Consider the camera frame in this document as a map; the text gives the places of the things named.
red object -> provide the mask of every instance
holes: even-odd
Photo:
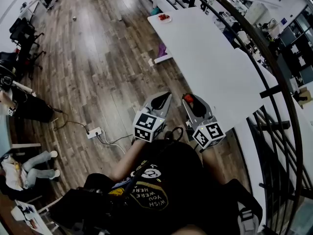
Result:
[[[159,18],[160,18],[161,21],[163,21],[165,19],[170,18],[170,16],[169,15],[165,15],[165,14],[161,14],[161,15],[159,15]]]
[[[186,102],[188,103],[193,103],[194,99],[191,97],[190,94],[187,94],[186,96],[184,96],[184,99],[186,100]]]

trash on floor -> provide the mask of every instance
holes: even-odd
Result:
[[[158,55],[157,55],[157,57],[162,57],[162,56],[167,55],[167,53],[165,51],[166,51],[165,44],[164,43],[160,44],[158,46]]]
[[[152,67],[154,64],[153,64],[153,62],[152,62],[152,58],[150,58],[149,60],[148,60],[148,64],[150,65],[150,67]]]

white table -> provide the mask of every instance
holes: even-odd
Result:
[[[57,224],[54,222],[45,223],[42,219],[42,216],[44,216],[46,213],[41,214],[43,211],[49,211],[49,207],[57,203],[61,198],[57,199],[56,201],[52,202],[51,204],[47,205],[46,207],[40,209],[39,211],[36,210],[35,206],[24,203],[22,201],[15,200],[17,206],[22,207],[23,210],[26,208],[30,208],[33,210],[33,212],[28,214],[23,214],[19,208],[16,206],[12,211],[11,214],[13,215],[14,219],[17,221],[25,221],[26,224],[33,229],[34,231],[43,234],[43,235],[52,235],[52,233],[59,228]],[[30,220],[32,220],[33,224],[35,224],[36,227],[32,227]]]
[[[237,55],[210,17],[199,8],[170,11],[162,23],[148,17],[186,79],[192,93],[206,101],[226,132],[263,103],[251,67]]]

jeans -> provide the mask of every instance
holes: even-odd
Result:
[[[27,172],[25,189],[31,188],[35,185],[37,178],[52,178],[55,175],[55,170],[37,170],[33,167],[44,163],[51,159],[50,152],[44,151],[36,157],[29,159],[22,167]]]

black chair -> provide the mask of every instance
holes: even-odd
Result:
[[[20,19],[18,18],[14,24],[9,29],[11,36],[10,39],[15,42],[17,45],[21,47],[20,52],[18,54],[18,60],[17,57],[13,58],[10,57],[10,60],[2,59],[6,61],[6,67],[7,69],[11,69],[12,67],[15,67],[17,70],[16,77],[18,79],[21,79],[25,72],[29,72],[29,78],[33,79],[33,72],[34,72],[34,66],[38,66],[41,70],[43,69],[42,66],[35,64],[35,61],[40,57],[43,53],[46,54],[45,51],[41,51],[38,55],[35,55],[31,58],[30,56],[30,50],[33,46],[33,44],[36,44],[38,47],[40,46],[35,41],[41,36],[44,35],[43,33],[40,33],[39,35],[35,35],[35,27],[26,20],[26,18]]]
[[[40,33],[39,35],[35,35],[36,29],[35,27],[26,20],[26,18],[23,19],[16,19],[14,24],[9,29],[11,36],[10,39],[16,43],[17,45],[27,45],[31,40],[32,44],[36,44],[38,47],[40,46],[35,41],[41,36],[44,35],[44,33]]]
[[[18,71],[16,70],[17,65],[17,56],[18,54],[0,52],[0,74],[1,75],[9,75],[13,78],[16,78],[18,75]]]

